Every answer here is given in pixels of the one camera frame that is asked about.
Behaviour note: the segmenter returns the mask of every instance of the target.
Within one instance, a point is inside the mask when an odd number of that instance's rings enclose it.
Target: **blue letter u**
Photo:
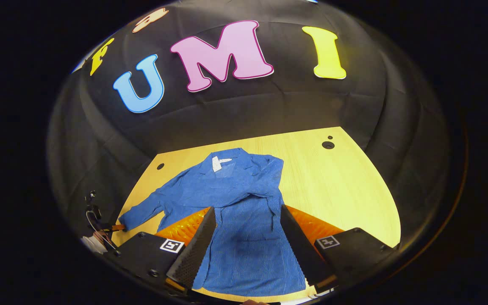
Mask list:
[[[137,114],[141,112],[146,112],[151,108],[154,108],[161,98],[163,98],[163,81],[161,80],[161,76],[159,76],[159,72],[157,72],[157,68],[155,67],[155,60],[157,59],[157,55],[153,54],[141,60],[138,64],[136,69],[142,70],[148,84],[150,85],[150,94],[145,98],[139,98],[133,85],[131,84],[131,72],[125,72],[122,74],[116,81],[114,81],[114,85],[112,86],[118,93],[120,94],[120,98],[124,101],[125,106],[131,112],[135,112]]]

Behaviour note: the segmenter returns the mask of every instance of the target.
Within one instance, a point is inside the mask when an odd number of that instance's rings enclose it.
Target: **blue shirt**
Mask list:
[[[231,159],[214,172],[212,159]],[[193,284],[217,293],[264,297],[306,288],[280,224],[283,160],[242,148],[211,153],[120,217],[127,230],[164,211],[162,230],[213,206],[217,228]]]

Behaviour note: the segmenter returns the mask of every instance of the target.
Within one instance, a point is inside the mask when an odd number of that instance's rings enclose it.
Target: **screw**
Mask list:
[[[153,277],[158,277],[159,276],[159,273],[157,273],[157,271],[156,270],[153,270],[153,269],[150,269],[149,272],[148,272],[148,274],[150,276],[153,276]]]

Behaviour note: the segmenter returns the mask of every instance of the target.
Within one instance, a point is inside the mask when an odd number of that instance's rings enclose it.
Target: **black background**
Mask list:
[[[44,141],[59,86],[80,58],[159,5],[0,2],[0,302],[156,303],[60,224]],[[470,152],[463,196],[439,238],[397,275],[345,303],[488,303],[488,1],[335,5],[386,33],[424,70],[440,100],[461,105]]]

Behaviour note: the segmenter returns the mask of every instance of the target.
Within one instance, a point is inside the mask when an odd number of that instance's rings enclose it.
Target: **letter m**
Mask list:
[[[255,36],[257,27],[259,23],[253,20],[229,23],[221,31],[217,48],[195,36],[175,43],[171,52],[178,53],[184,64],[189,78],[188,90],[197,92],[212,84],[201,72],[201,66],[217,80],[226,81],[231,56],[235,59],[235,78],[259,78],[274,73],[272,65],[265,62]]]

